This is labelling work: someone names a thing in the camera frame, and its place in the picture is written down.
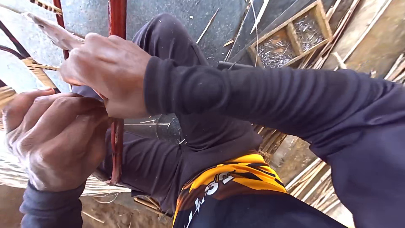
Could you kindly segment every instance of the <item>yellow black jersey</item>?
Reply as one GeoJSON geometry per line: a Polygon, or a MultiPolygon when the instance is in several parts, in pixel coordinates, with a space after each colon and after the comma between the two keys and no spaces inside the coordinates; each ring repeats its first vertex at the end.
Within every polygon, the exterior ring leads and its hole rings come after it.
{"type": "Polygon", "coordinates": [[[263,157],[250,154],[207,169],[186,183],[177,199],[173,227],[306,227],[306,219],[315,219],[317,224],[310,222],[310,227],[342,227],[288,195],[263,157]]]}

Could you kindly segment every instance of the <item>red wooden stick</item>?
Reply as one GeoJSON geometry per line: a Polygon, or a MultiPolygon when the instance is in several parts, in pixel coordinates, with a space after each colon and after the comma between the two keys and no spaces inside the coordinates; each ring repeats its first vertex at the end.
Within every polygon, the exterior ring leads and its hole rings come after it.
{"type": "MultiPolygon", "coordinates": [[[[126,39],[126,0],[108,0],[109,33],[126,39]]],[[[121,178],[122,149],[124,143],[124,120],[115,119],[111,125],[111,146],[113,149],[113,172],[110,185],[116,185],[121,178]]]]}
{"type": "MultiPolygon", "coordinates": [[[[57,8],[62,9],[62,4],[60,4],[60,0],[53,0],[53,4],[57,8]]],[[[62,28],[65,28],[65,23],[63,21],[63,14],[62,15],[56,14],[56,21],[58,22],[58,25],[62,26],[62,28]]],[[[63,50],[63,57],[65,59],[69,58],[69,51],[68,50],[63,50]]]]}

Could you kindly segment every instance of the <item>dark long sleeve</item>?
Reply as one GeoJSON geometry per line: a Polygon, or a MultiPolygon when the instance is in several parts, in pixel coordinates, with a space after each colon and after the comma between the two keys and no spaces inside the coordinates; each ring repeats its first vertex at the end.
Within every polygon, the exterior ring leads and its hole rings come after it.
{"type": "Polygon", "coordinates": [[[81,228],[81,202],[84,184],[63,192],[38,191],[28,183],[21,213],[22,228],[81,228]]]}
{"type": "Polygon", "coordinates": [[[351,70],[179,67],[152,57],[150,114],[214,112],[311,143],[356,227],[405,224],[405,89],[351,70]]]}

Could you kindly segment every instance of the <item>dark pants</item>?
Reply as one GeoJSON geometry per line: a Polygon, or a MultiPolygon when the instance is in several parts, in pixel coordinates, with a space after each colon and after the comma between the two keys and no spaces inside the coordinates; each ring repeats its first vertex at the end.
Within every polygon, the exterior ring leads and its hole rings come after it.
{"type": "MultiPolygon", "coordinates": [[[[208,65],[181,22],[161,14],[144,25],[132,40],[152,56],[173,59],[180,66],[208,65]]],[[[73,92],[101,98],[89,87],[73,92]]],[[[136,195],[156,199],[162,210],[173,212],[183,185],[201,171],[257,149],[262,138],[249,122],[212,113],[176,113],[187,141],[171,144],[158,139],[124,134],[121,184],[136,195]]],[[[111,175],[111,132],[107,132],[107,156],[100,168],[111,175]]]]}

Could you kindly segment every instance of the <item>wooden box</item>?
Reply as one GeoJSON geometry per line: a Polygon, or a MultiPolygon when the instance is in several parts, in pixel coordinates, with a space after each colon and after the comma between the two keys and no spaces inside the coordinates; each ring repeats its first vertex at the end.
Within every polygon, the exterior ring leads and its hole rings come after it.
{"type": "Polygon", "coordinates": [[[257,60],[258,66],[285,67],[326,44],[331,37],[322,2],[317,0],[247,50],[252,61],[257,60]]]}

